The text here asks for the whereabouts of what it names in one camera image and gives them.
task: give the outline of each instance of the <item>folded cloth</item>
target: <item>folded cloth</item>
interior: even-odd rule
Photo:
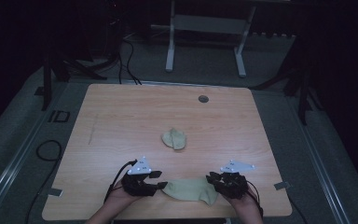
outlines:
[[[214,204],[217,198],[217,192],[206,178],[169,180],[162,191],[174,199],[182,201],[202,200],[208,205]]]

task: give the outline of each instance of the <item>wooden table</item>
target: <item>wooden table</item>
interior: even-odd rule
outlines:
[[[209,98],[201,103],[199,96]],[[186,147],[166,147],[161,135],[183,131]],[[120,167],[146,156],[157,181],[205,177],[220,172],[229,160],[251,163],[241,173],[253,182],[265,216],[292,212],[263,124],[248,89],[194,86],[92,84],[77,121],[53,188],[43,210],[46,220],[88,219],[103,204],[104,195]],[[133,203],[117,219],[235,217],[219,195],[213,206],[175,200],[162,191]]]

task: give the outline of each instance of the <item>gray carpet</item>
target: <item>gray carpet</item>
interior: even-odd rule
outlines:
[[[242,54],[248,76],[240,78],[237,76],[233,51],[227,46],[194,47],[189,46],[185,40],[180,41],[176,48],[173,72],[168,74],[164,71],[167,46],[153,42],[137,42],[135,37],[128,38],[134,44],[130,66],[132,73],[144,84],[153,81],[233,87],[253,86],[273,77],[293,42],[284,37],[250,37]],[[130,56],[130,49],[130,45],[123,46],[122,55],[125,61]],[[117,83],[117,72],[117,66],[101,72],[103,76],[109,77],[103,82]],[[128,76],[124,73],[123,78],[128,79]],[[0,223],[23,223],[26,219],[29,205],[53,165],[53,162],[39,160],[35,150],[39,144],[49,139],[59,141],[65,148],[86,89],[93,82],[96,81],[84,76],[73,76],[67,84],[54,82],[55,101],[47,112],[41,112],[42,97],[34,96],[36,87],[42,85],[42,73],[39,70],[24,84],[21,92],[0,118],[0,176],[16,152],[27,147],[24,141],[30,149],[25,153],[25,160],[15,174],[16,178],[6,197],[0,202]],[[292,185],[288,194],[309,223],[337,223],[325,197],[325,189],[315,172],[307,139],[303,134],[304,127],[299,125],[293,112],[297,98],[283,96],[283,85],[284,81],[264,91],[253,91],[282,179]],[[337,188],[349,221],[358,223],[358,176],[328,117],[323,111],[314,106],[312,108],[312,111],[307,112],[306,132],[310,134],[312,143],[324,162],[325,170]],[[71,117],[66,123],[48,122],[52,110],[70,111]],[[40,127],[36,128],[34,125],[39,120],[42,122]],[[54,158],[58,149],[55,145],[48,144],[46,149],[43,147],[43,153]],[[41,217],[47,199],[46,191],[44,189],[35,202],[29,223],[47,223]],[[289,217],[266,217],[265,223],[303,221],[294,209]]]

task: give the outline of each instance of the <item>white bracket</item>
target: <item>white bracket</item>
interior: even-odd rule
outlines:
[[[252,164],[230,160],[229,163],[227,163],[225,166],[220,168],[220,171],[225,173],[237,173],[241,171],[251,171],[254,169],[255,166]]]
[[[128,175],[145,175],[150,173],[152,173],[152,169],[150,169],[149,162],[146,160],[146,157],[142,157],[138,160],[127,172]]]

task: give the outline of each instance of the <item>dark background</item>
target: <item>dark background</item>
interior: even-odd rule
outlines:
[[[297,35],[296,41],[303,44],[301,50],[287,56],[287,61],[296,66],[296,59],[307,55],[315,65],[311,86],[358,172],[358,1],[255,2],[258,9],[251,28],[253,35]],[[169,23],[170,1],[117,3],[120,18],[144,38],[150,32],[148,24]],[[178,9],[190,13],[189,8],[199,14],[205,8],[194,7],[194,1],[183,3],[184,7]],[[213,14],[226,16],[229,12],[241,17],[239,8],[218,7]],[[91,60],[107,53],[102,49],[109,52],[119,44],[110,42],[104,47],[106,37],[116,34],[106,30],[106,24],[117,16],[108,15],[104,1],[0,1],[0,115],[28,76],[40,68],[46,48]]]

